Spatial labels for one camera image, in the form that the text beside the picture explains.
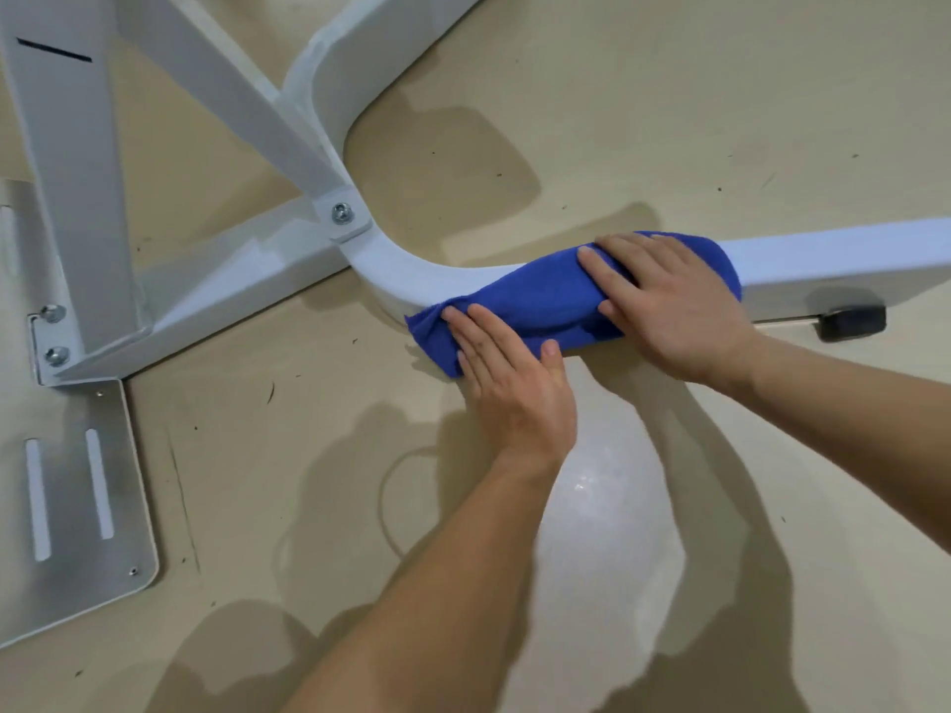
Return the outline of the person's left forearm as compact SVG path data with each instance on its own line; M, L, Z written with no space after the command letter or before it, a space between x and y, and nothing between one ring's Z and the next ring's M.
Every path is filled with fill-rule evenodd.
M564 460L500 452L421 557L280 713L491 713Z

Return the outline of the person's left hand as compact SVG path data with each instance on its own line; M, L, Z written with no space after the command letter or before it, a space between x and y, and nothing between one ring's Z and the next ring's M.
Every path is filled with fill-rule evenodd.
M458 367L468 398L498 465L553 479L577 442L577 402L569 381L567 394L551 394L544 386L540 353L534 354L489 309L473 304L462 312L491 333L514 367L504 379L468 379L459 365L458 346Z

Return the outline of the person's right hand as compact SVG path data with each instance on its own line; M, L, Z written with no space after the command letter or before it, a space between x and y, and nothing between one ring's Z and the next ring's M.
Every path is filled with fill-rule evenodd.
M636 233L604 238L665 236ZM764 341L720 276L707 269L665 269L662 278L633 278L596 242L577 250L577 258L606 299L648 308L647 331L653 351L638 351L672 377L731 395L746 386L753 356Z

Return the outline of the white metal frame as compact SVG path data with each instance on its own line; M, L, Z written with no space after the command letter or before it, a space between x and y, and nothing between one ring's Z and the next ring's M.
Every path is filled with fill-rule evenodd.
M363 110L480 0L351 0L282 88L196 0L0 0L6 84L49 251L40 346L70 349L43 383L122 379L352 267L396 320L520 266L457 268L386 236L341 160ZM124 38L303 193L136 274L109 57ZM336 225L331 208L355 219Z

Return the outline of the blue microfibre cloth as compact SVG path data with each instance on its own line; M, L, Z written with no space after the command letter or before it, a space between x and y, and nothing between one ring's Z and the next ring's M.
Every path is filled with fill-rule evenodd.
M679 234L650 233L644 236L676 236L703 256L731 294L742 304L742 286L730 258L710 239ZM545 255L515 272L506 274L473 294L436 303L405 317L408 330L422 351L449 377L458 378L458 344L441 313L446 307L466 311L481 305L506 322L536 355L542 344L555 340L574 349L624 337L601 315L598 305L606 299L581 267L579 248Z

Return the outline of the silver slotted metal plate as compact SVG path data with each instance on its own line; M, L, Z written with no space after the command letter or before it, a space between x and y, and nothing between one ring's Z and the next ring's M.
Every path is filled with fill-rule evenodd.
M124 382L43 383L48 251L32 184L0 178L0 650L160 569Z

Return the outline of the person's right forearm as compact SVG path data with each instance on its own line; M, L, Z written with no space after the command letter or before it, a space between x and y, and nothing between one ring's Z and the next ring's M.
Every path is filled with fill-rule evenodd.
M758 332L708 384L824 456L951 555L951 383Z

